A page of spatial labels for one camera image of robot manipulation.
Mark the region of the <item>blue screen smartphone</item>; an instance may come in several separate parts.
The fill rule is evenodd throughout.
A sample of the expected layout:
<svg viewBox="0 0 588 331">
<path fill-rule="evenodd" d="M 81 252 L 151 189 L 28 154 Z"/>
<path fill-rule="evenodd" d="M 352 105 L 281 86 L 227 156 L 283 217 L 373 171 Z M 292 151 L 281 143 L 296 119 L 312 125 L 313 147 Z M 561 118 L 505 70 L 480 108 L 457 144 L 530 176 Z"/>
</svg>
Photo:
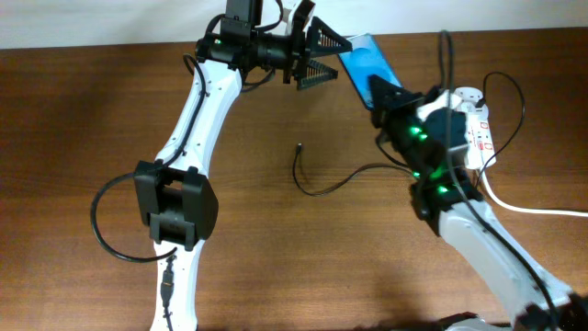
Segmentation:
<svg viewBox="0 0 588 331">
<path fill-rule="evenodd" d="M 352 50 L 340 53 L 338 58 L 363 106 L 372 110 L 373 102 L 368 78 L 375 74 L 397 87 L 402 87 L 401 81 L 371 34 L 355 35 L 348 37 L 347 40 L 351 43 Z"/>
</svg>

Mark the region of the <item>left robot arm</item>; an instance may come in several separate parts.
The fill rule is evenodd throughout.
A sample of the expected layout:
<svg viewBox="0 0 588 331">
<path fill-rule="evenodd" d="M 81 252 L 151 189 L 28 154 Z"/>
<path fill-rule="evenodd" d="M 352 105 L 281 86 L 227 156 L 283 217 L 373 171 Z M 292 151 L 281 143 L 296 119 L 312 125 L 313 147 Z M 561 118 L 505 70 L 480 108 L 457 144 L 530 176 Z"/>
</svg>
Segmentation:
<svg viewBox="0 0 588 331">
<path fill-rule="evenodd" d="M 157 259 L 153 330 L 195 330 L 198 260 L 214 229 L 219 202 L 209 167 L 223 122 L 248 87 L 254 68 L 282 72 L 299 90 L 333 80 L 338 73 L 319 58 L 351 51 L 351 43 L 313 14 L 312 1 L 283 10 L 286 24 L 275 35 L 261 24 L 259 1 L 230 1 L 213 19 L 187 62 L 195 66 L 187 101 L 169 140 L 153 162 L 137 164 L 134 185 L 142 222 Z"/>
</svg>

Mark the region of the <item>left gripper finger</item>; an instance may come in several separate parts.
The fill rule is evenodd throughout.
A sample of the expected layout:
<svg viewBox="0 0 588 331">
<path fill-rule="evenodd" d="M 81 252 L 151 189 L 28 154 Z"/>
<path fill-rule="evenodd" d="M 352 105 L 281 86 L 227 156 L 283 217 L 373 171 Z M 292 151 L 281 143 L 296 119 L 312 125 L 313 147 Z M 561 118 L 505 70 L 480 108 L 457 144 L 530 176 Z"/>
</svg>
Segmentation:
<svg viewBox="0 0 588 331">
<path fill-rule="evenodd" d="M 352 43 L 332 30 L 320 18 L 314 17 L 311 20 L 305 43 L 305 52 L 310 58 L 336 55 L 352 50 Z"/>
<path fill-rule="evenodd" d="M 297 89 L 304 90 L 338 78 L 338 71 L 323 63 L 309 59 L 296 69 Z"/>
</svg>

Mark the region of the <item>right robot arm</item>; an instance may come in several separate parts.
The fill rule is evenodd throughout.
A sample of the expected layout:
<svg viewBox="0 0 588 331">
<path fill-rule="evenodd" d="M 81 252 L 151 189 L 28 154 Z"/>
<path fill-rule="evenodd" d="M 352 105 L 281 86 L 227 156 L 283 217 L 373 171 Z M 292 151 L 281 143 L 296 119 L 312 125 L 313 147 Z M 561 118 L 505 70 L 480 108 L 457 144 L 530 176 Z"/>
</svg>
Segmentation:
<svg viewBox="0 0 588 331">
<path fill-rule="evenodd" d="M 436 98 L 373 74 L 371 120 L 415 177 L 417 217 L 484 280 L 515 330 L 584 330 L 587 300 L 536 262 L 501 225 L 466 171 L 472 116 L 452 90 Z"/>
</svg>

